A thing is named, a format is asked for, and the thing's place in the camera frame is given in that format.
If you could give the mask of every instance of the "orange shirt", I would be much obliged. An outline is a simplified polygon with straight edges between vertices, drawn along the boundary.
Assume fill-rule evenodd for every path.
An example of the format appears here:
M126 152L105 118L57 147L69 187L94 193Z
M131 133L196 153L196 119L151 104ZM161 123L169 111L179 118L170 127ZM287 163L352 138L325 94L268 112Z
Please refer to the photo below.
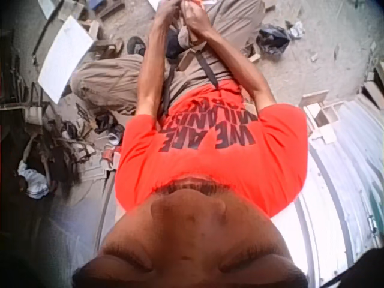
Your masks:
M196 88L169 110L162 129L149 115L126 126L116 175L125 210L188 175L205 175L261 208L279 213L300 192L307 173L305 113L288 104L245 110L232 80Z

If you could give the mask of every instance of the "hand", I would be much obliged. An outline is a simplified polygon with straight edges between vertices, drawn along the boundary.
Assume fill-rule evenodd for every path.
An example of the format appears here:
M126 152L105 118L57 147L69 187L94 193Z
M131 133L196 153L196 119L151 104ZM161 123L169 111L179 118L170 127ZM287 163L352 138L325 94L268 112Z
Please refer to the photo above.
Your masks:
M207 39L214 32L206 11L191 0L183 0L182 9L188 29L203 39Z
M168 29L180 9L180 2L181 0L160 0L155 21Z

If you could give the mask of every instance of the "foot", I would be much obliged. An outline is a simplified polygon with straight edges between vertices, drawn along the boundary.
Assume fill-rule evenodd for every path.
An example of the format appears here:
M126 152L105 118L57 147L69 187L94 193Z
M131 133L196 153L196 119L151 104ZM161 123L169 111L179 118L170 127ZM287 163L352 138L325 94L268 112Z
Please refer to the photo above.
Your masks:
M127 52L128 54L139 54L144 56L145 53L145 44L143 40L138 36L133 36L128 40L127 43Z

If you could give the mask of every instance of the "plastic bag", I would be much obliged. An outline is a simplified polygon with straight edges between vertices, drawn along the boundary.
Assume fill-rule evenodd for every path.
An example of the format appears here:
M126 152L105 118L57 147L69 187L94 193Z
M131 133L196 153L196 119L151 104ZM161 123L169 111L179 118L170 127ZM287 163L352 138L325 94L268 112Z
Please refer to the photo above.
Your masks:
M270 55L283 54L289 42L290 37L287 31L282 27L271 24L263 25L256 39L256 43L261 50Z

